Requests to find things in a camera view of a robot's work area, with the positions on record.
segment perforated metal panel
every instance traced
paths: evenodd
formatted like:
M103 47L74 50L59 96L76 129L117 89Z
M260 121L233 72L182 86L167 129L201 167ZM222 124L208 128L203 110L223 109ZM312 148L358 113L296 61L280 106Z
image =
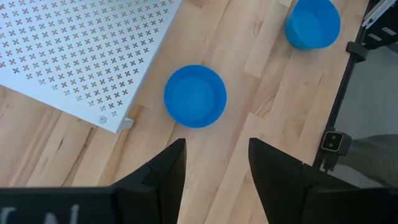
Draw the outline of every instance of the perforated metal panel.
M0 84L116 133L180 3L1 0Z

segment wooden table surface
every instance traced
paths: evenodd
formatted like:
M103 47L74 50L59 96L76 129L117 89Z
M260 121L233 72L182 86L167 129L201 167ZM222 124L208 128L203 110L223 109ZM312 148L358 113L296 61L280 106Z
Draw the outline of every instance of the wooden table surface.
M248 163L258 137L312 164L368 0L334 0L339 39L301 52L283 23L292 0L186 0L118 135L0 88L0 186L109 185L177 138L187 139L179 223L264 223ZM204 129L177 125L162 98L170 74L203 64L228 90L222 117Z

